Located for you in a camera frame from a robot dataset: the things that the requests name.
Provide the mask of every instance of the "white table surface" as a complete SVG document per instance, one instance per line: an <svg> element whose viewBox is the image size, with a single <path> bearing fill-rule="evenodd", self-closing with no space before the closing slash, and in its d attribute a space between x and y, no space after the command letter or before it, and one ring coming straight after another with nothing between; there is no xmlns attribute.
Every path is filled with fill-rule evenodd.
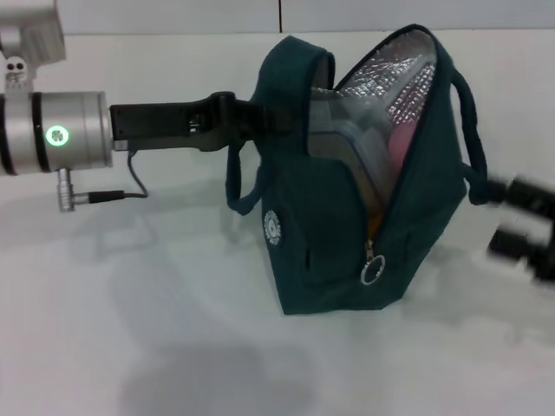
<svg viewBox="0 0 555 416"><path fill-rule="evenodd" d="M385 34L306 34L339 76ZM555 31L440 32L492 171L555 183ZM40 90L110 104L248 98L280 35L67 39ZM245 183L257 156L244 151ZM122 155L78 191L133 189ZM507 211L464 203L406 298L284 317L259 210L225 206L225 152L140 153L153 196L62 215L54 175L0 178L3 416L551 415L555 292L483 254ZM545 235L546 227L519 221Z"/></svg>

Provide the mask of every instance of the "dark green lunch bag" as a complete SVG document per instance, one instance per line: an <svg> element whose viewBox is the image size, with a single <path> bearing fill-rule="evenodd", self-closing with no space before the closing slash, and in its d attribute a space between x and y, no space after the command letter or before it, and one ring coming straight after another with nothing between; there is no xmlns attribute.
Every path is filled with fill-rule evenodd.
<svg viewBox="0 0 555 416"><path fill-rule="evenodd" d="M379 229L369 241L372 224L353 172L342 161L309 153L311 94L313 88L351 88L379 96L398 74L410 70L406 65L412 61L405 55L423 42L434 59L425 74L415 75L428 78L408 85L402 93L408 98L401 96L388 109L393 120L403 106L421 98L422 105L413 108L419 112L413 139ZM287 315L381 309L400 299L466 196L465 179L473 204L488 199L486 158L471 91L427 29L413 25L395 32L335 88L334 70L334 58L327 51L293 37L284 39L264 61L251 101L289 114L296 128L255 140L261 164L254 189L242 198L240 146L229 148L228 205L246 215L262 199L267 248ZM452 85L460 97L471 166L461 160Z"/></svg>

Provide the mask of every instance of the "white wall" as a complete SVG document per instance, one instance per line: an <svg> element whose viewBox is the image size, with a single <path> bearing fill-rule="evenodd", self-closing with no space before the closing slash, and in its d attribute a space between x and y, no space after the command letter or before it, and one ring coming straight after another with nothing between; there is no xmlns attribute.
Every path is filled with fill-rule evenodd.
<svg viewBox="0 0 555 416"><path fill-rule="evenodd" d="M278 32L278 0L58 0L66 34Z"/></svg>
<svg viewBox="0 0 555 416"><path fill-rule="evenodd" d="M303 38L341 75L384 35ZM473 87L492 170L554 184L555 31L438 35ZM247 98L280 38L70 37L37 87L106 90L111 104ZM251 147L244 162L251 183ZM136 169L150 199L70 215L53 175L0 178L1 415L552 414L555 293L482 253L512 215L464 204L382 312L285 318L259 210L225 206L225 152L140 153ZM75 185L134 187L122 155Z"/></svg>
<svg viewBox="0 0 555 416"><path fill-rule="evenodd" d="M551 0L282 0L284 31L555 27Z"/></svg>

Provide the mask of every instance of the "silver insulated lining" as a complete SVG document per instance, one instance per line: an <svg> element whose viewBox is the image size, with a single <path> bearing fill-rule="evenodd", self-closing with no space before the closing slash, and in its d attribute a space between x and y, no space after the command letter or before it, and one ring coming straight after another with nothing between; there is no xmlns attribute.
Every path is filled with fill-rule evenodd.
<svg viewBox="0 0 555 416"><path fill-rule="evenodd" d="M394 126L418 121L432 85L436 59L432 38L414 30L373 54L338 94L380 97Z"/></svg>

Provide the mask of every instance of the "robotic arm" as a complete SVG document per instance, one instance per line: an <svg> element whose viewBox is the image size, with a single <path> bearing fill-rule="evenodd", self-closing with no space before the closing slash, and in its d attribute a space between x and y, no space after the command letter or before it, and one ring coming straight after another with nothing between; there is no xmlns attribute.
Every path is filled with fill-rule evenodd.
<svg viewBox="0 0 555 416"><path fill-rule="evenodd" d="M6 58L0 95L0 176L57 172L60 211L76 205L146 198L131 158L139 150L193 147L215 152L289 128L287 114L240 101L234 93L173 104L108 109L103 92L34 92L36 70L65 59L56 0L3 0L0 47ZM112 152L129 152L142 194L75 193L71 171L110 167Z"/></svg>

